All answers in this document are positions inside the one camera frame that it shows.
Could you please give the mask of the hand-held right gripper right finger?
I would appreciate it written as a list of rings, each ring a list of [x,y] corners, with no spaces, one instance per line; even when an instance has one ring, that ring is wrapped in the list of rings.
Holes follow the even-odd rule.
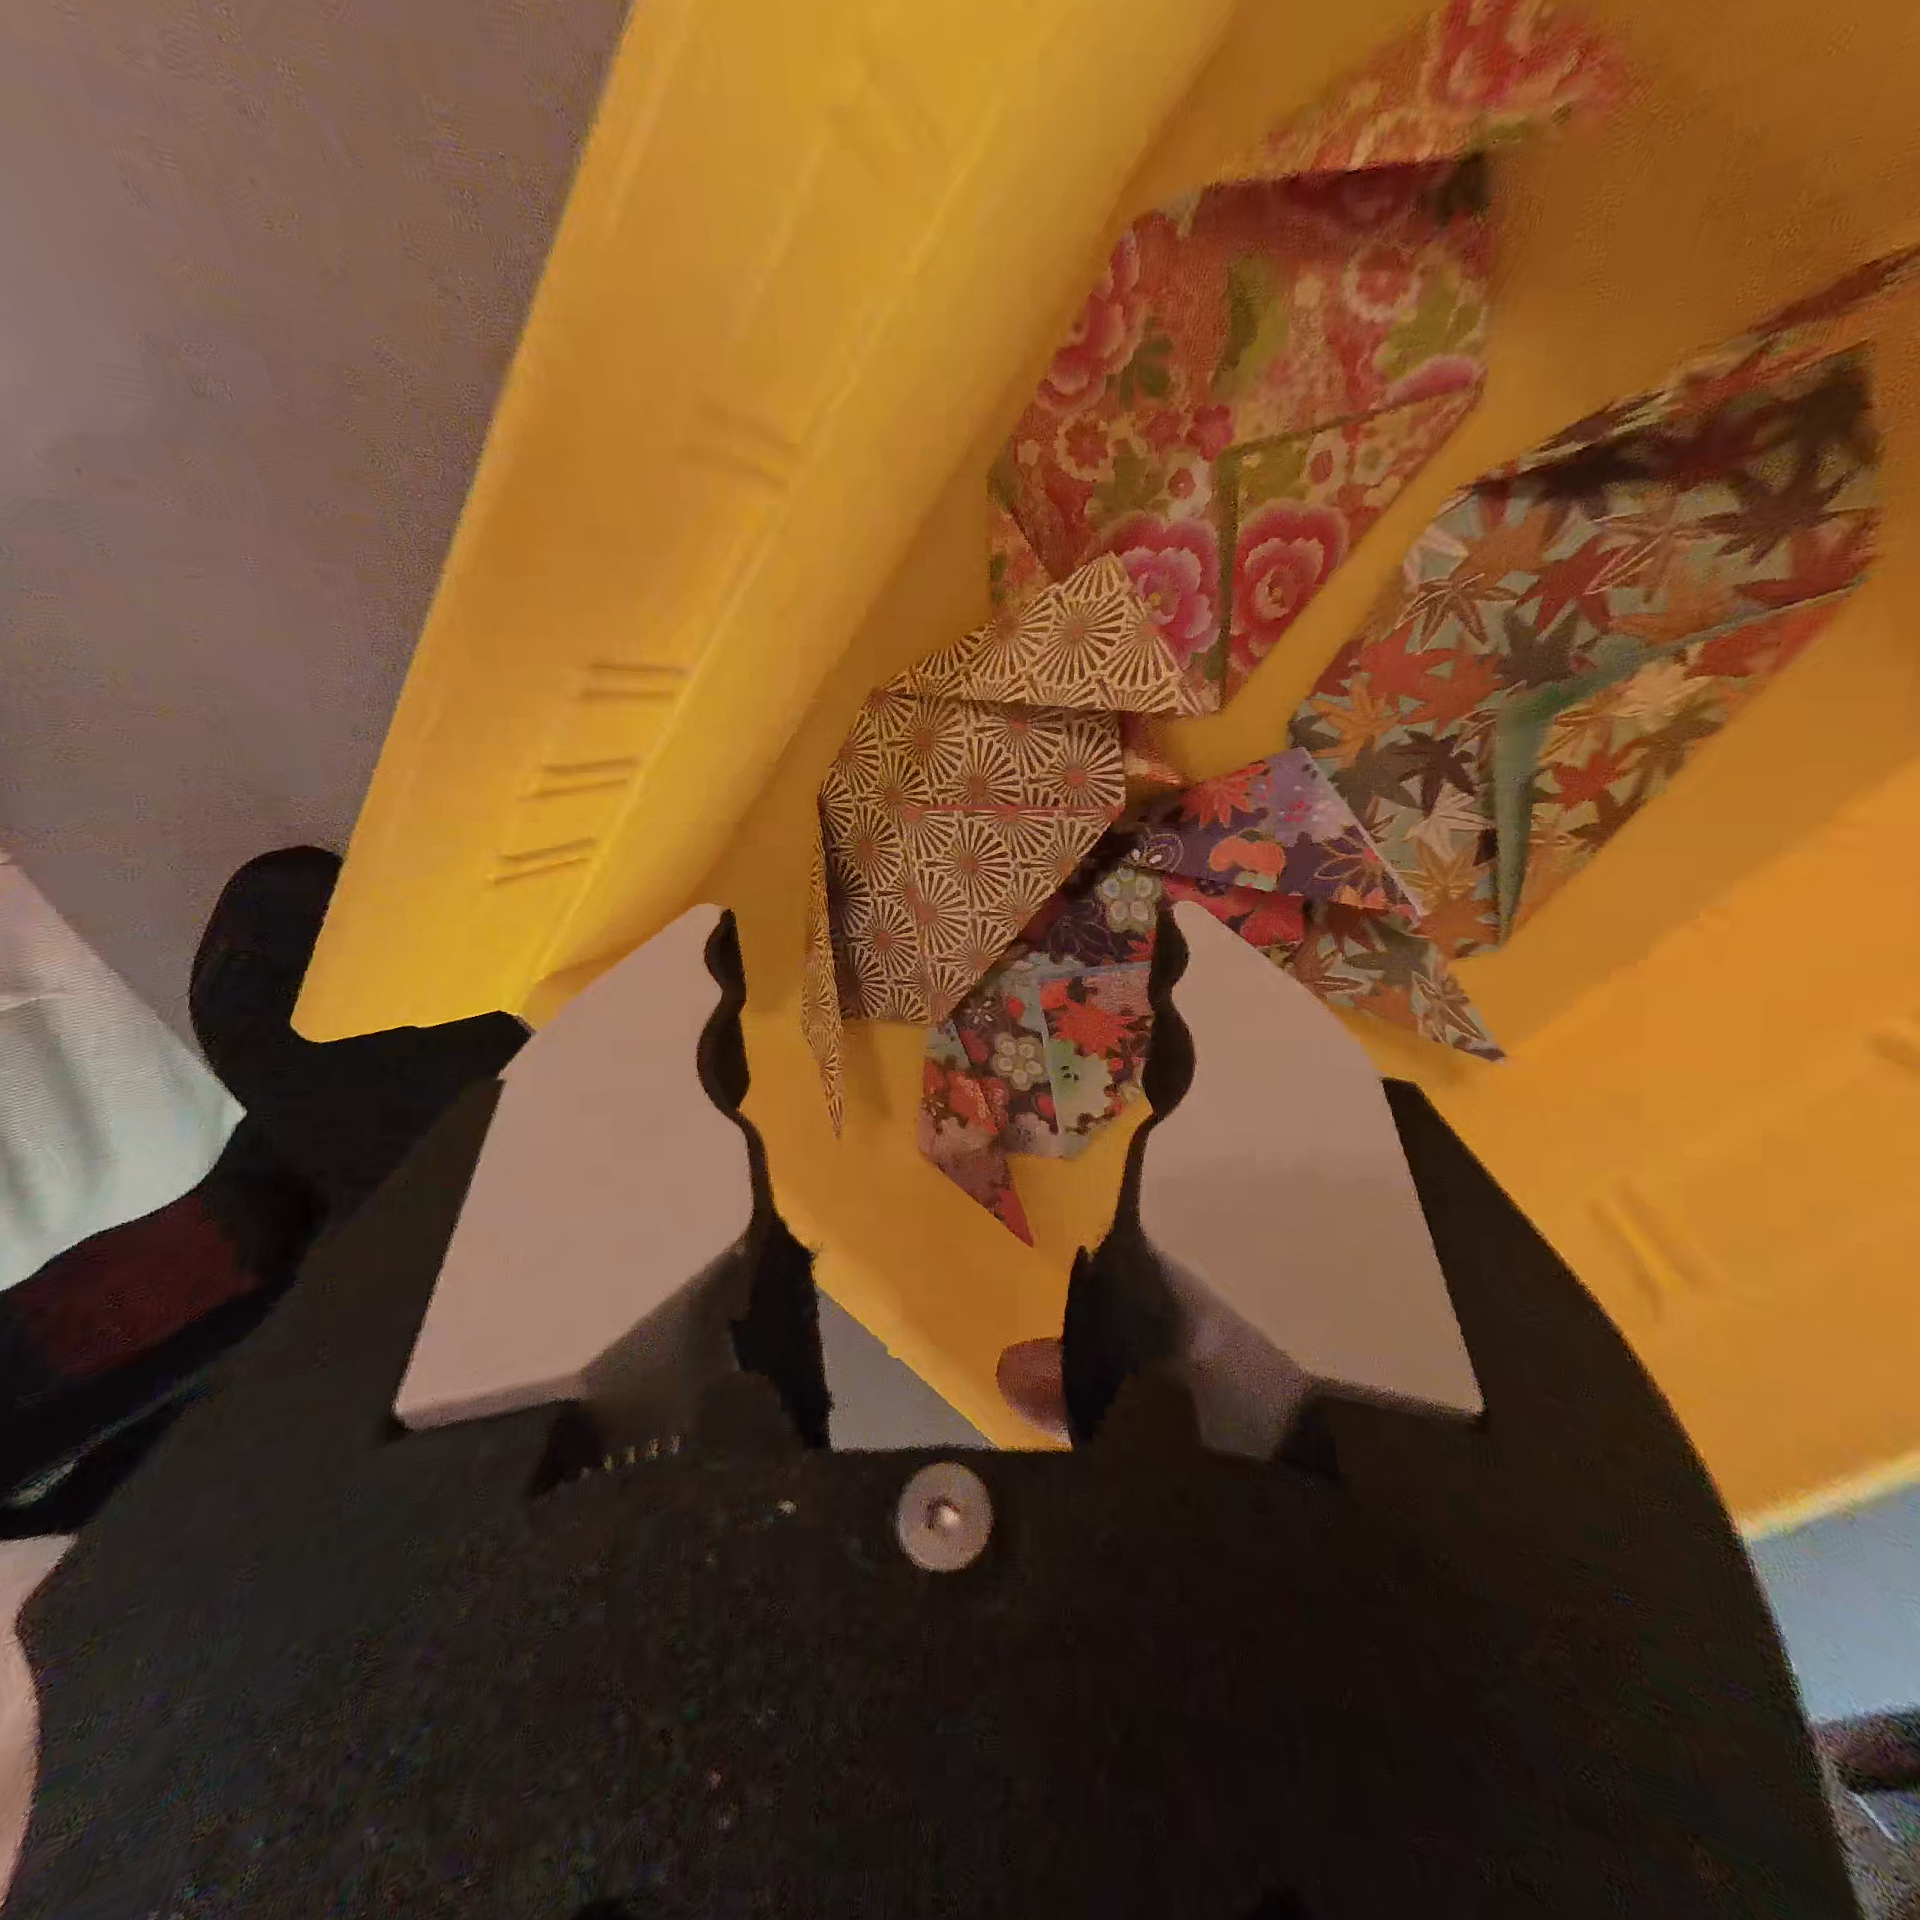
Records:
[[[1162,911],[1116,1211],[1068,1282],[1070,1432],[1167,1380],[1198,1432],[1295,1432],[1321,1395],[1471,1424],[1484,1395],[1367,1051],[1202,906]]]

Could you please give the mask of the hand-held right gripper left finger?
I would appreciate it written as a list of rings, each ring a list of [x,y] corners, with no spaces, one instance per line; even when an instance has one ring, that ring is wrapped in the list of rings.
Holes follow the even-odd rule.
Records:
[[[513,1057],[396,1389],[409,1428],[566,1402],[652,1441],[745,1382],[828,1443],[813,1255],[745,1111],[745,974],[732,911],[688,907]]]

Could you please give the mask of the dark flower origami paper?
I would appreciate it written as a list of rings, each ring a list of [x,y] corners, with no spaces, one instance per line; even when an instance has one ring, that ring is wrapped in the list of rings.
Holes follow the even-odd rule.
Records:
[[[1019,1156],[1076,1158],[1144,1091],[1161,915],[1197,903],[1335,1009],[1499,1062],[1455,960],[1483,935],[1499,838],[1353,802],[1302,748],[1161,791],[1107,832],[924,1047],[924,1158],[1022,1242]]]

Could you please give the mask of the brown fan pattern origami paper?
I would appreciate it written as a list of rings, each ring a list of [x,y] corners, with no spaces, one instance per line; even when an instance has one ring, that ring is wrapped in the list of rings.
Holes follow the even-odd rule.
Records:
[[[931,1025],[995,969],[1206,712],[1116,553],[868,694],[819,795],[800,1027],[838,1134],[846,1025]]]

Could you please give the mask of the maple leaf origami paper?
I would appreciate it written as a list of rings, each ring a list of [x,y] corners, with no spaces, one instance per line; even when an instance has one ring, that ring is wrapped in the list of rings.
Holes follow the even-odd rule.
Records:
[[[1892,252],[1462,485],[1292,741],[1406,884],[1415,952],[1493,952],[1863,587]]]

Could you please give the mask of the yellow box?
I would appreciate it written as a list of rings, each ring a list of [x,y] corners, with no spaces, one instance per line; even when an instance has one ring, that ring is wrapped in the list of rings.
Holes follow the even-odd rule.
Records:
[[[1440,3],[637,3],[299,1002],[534,1027],[732,911],[746,1111],[828,1296],[1011,1443],[1146,1093],[921,1149],[933,1023],[802,1030],[819,797],[868,695],[995,620],[991,480],[1121,233]],[[1562,3],[1621,77],[1487,163],[1484,385],[1167,791],[1292,719],[1453,493],[1917,250],[1917,3]],[[1503,1057],[1317,999],[1610,1311],[1751,1532],[1917,1477],[1917,291],[1874,334],[1863,587],[1493,952]]]

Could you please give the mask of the floral origami paper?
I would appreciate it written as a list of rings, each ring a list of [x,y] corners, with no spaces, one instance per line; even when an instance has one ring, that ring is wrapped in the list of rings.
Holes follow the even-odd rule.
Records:
[[[1597,114],[1564,3],[1440,3],[1124,227],[988,480],[1002,644],[1130,598],[1216,712],[1484,385],[1494,147]]]

